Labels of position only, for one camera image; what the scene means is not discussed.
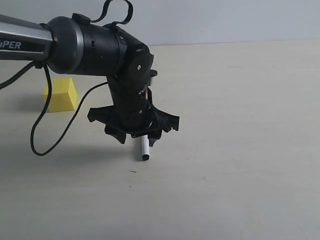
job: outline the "white table surface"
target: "white table surface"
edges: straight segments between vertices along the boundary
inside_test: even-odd
[[[46,157],[29,144],[43,70],[0,91],[0,239],[320,239],[320,40],[151,49],[154,104],[180,131],[148,162],[139,139],[121,145],[87,120],[112,104],[106,86]],[[1,81],[24,64],[0,61]],[[105,79],[73,80],[81,97]],[[46,114],[39,150],[72,114]]]

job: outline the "white marker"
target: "white marker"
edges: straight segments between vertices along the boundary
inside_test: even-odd
[[[147,161],[150,158],[148,136],[147,135],[142,136],[141,141],[142,141],[142,159],[144,161]]]

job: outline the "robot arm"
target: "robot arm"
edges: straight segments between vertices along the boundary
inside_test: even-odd
[[[148,135],[152,147],[163,131],[179,130],[179,117],[155,108],[149,89],[157,75],[151,69],[154,56],[147,45],[117,26],[130,21],[131,3],[125,0],[129,5],[125,21],[92,24],[104,18],[111,1],[105,2],[102,16],[94,21],[77,13],[47,24],[0,15],[0,60],[45,63],[58,74],[105,76],[114,105],[91,108],[89,121],[105,124],[105,133],[122,144],[127,134]]]

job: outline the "silver arm segment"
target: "silver arm segment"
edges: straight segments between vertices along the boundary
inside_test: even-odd
[[[0,60],[44,61],[52,43],[45,26],[0,14]]]

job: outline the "yellow block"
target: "yellow block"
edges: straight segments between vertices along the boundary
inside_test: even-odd
[[[48,97],[48,83],[43,91],[43,99]],[[49,112],[63,112],[75,110],[77,105],[77,92],[71,77],[52,79],[52,97],[49,104]]]

